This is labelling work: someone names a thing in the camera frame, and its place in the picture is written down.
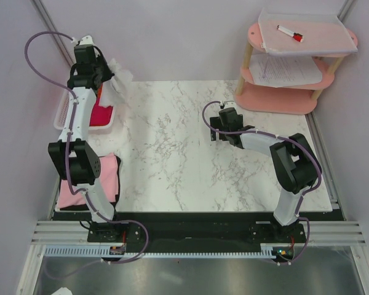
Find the white t shirt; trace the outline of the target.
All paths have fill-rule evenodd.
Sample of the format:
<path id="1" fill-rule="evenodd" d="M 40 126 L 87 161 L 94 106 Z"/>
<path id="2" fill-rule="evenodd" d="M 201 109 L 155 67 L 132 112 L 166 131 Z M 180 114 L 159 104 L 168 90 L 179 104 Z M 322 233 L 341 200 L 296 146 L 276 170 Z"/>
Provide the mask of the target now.
<path id="1" fill-rule="evenodd" d="M 99 106 L 105 108 L 125 103 L 129 97 L 133 81 L 132 73 L 122 67 L 114 58 L 110 60 L 108 67 L 114 76 L 109 81 L 103 83 L 100 102 L 98 103 Z"/>

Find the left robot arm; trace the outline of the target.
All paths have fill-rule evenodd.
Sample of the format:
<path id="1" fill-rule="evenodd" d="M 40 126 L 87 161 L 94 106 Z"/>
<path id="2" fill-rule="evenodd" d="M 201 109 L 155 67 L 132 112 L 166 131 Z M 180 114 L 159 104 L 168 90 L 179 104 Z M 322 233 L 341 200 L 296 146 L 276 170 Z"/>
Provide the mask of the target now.
<path id="1" fill-rule="evenodd" d="M 119 194 L 119 167 L 115 155 L 99 157 L 88 142 L 92 110 L 98 92 L 114 74 L 101 50 L 93 44 L 74 47 L 76 62 L 72 65 L 66 89 L 69 107 L 59 139 L 49 143 L 48 153 L 58 175 L 73 196 L 80 194 L 90 211 L 92 221 L 104 223 L 101 234 L 110 242 L 122 237 L 122 226 L 114 221 L 116 200 L 109 199 L 106 189 Z"/>

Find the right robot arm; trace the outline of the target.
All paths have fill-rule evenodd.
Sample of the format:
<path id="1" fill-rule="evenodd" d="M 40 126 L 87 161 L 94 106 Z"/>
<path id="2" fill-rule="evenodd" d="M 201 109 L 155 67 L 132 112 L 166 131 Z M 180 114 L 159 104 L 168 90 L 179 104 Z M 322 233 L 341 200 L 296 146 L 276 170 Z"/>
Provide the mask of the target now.
<path id="1" fill-rule="evenodd" d="M 269 226 L 269 234 L 277 242 L 285 241 L 292 234 L 290 225 L 299 218 L 304 196 L 321 182 L 322 169 L 306 137 L 301 133 L 283 137 L 244 125 L 243 115 L 235 108 L 221 109 L 216 117 L 204 122 L 212 141 L 228 141 L 234 147 L 272 159 L 281 191 L 273 212 L 276 222 Z"/>

